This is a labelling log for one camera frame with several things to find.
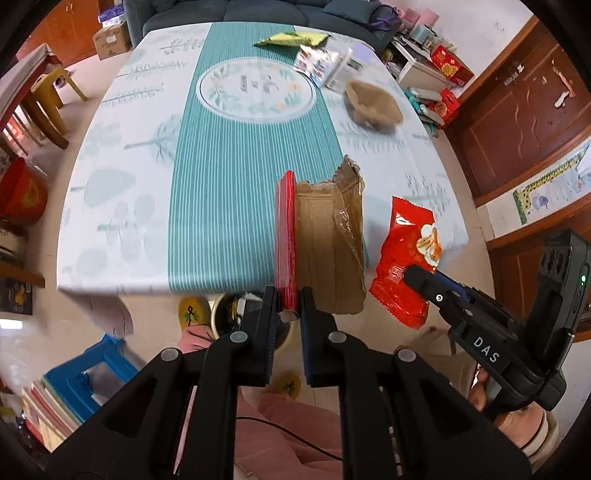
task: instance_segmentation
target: snack package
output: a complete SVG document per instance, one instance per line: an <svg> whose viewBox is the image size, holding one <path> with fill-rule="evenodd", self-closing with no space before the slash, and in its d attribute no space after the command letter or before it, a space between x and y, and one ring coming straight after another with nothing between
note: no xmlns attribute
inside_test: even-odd
<svg viewBox="0 0 591 480"><path fill-rule="evenodd" d="M433 212L393 197L390 230L369 291L400 322L419 329L427 320L429 302L404 283L404 271L419 265L434 272L440 258Z"/></svg>
<svg viewBox="0 0 591 480"><path fill-rule="evenodd" d="M294 70L306 75L317 87L322 87L339 63L340 54L337 51L302 45L295 58Z"/></svg>
<svg viewBox="0 0 591 480"><path fill-rule="evenodd" d="M285 32L272 35L254 44L255 47L262 47L263 45L281 45L284 47L299 47L300 45L308 45L309 47L317 47L320 45L328 35L326 33L316 32Z"/></svg>

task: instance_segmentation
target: cable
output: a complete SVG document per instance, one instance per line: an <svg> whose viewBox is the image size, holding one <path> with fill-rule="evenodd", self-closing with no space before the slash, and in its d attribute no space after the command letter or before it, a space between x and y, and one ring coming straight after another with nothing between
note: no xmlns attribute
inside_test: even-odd
<svg viewBox="0 0 591 480"><path fill-rule="evenodd" d="M296 440L299 440L301 443L304 443L305 445L307 445L308 447L313 448L314 450L320 452L320 453L324 453L326 456L329 456L330 458L334 459L334 460L338 460L339 462L342 462L343 459L341 457L338 457L336 455L333 455L332 453L327 452L326 450L323 450L320 447L317 447L316 445L308 442L307 440L304 440L302 437L296 435L293 432L290 432L289 430L283 428L281 425L278 425L276 423L273 423L271 421L266 421L266 420L262 420L262 419L258 419L256 417L236 417L237 420L252 420L252 421L259 421L261 423L264 423L266 425L270 425L271 427L275 427L276 429L280 429L282 432L285 432L288 435L291 435L293 438L295 438Z"/></svg>

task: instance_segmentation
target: yellow snack bag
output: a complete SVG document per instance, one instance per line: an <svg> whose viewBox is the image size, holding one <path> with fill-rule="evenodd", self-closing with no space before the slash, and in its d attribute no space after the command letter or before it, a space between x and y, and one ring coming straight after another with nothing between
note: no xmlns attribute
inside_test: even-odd
<svg viewBox="0 0 591 480"><path fill-rule="evenodd" d="M281 45L284 47L299 47L300 45L307 45L309 47L317 47L327 37L328 35L326 33L285 32L265 38L256 42L254 45L255 47L263 45Z"/></svg>

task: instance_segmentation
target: cardboard box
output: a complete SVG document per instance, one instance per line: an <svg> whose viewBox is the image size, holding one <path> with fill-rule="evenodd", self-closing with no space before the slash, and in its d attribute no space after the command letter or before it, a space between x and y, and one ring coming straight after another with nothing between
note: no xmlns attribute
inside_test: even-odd
<svg viewBox="0 0 591 480"><path fill-rule="evenodd" d="M103 22L103 27L110 27L111 25L119 25L125 22L125 14L117 15L116 17L110 18Z"/></svg>
<svg viewBox="0 0 591 480"><path fill-rule="evenodd" d="M301 181L296 190L298 288L311 287L324 312L361 312L366 290L359 167L345 156L332 179Z"/></svg>
<svg viewBox="0 0 591 480"><path fill-rule="evenodd" d="M441 91L441 102L433 102L428 105L428 108L437 113L445 122L445 125L437 126L444 129L459 115L460 102L449 88L444 88Z"/></svg>
<svg viewBox="0 0 591 480"><path fill-rule="evenodd" d="M431 52L431 61L443 73L445 78L463 87L474 76L464 63L443 45L439 45Z"/></svg>
<svg viewBox="0 0 591 480"><path fill-rule="evenodd" d="M131 48L127 22L101 28L93 35L92 40L101 60L125 53Z"/></svg>

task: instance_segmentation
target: tablecloth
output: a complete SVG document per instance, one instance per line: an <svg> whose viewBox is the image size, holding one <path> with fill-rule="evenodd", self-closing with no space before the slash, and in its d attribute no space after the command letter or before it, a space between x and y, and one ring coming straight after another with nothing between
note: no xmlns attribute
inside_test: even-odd
<svg viewBox="0 0 591 480"><path fill-rule="evenodd" d="M57 285L74 295L213 293L273 281L274 192L361 168L363 235L372 270L392 196L433 210L444 252L467 243L446 171L379 58L364 81L389 91L404 122L356 125L342 95L292 70L297 52L254 47L283 31L247 22L150 32L102 99L72 172L60 225ZM330 34L326 48L358 40Z"/></svg>

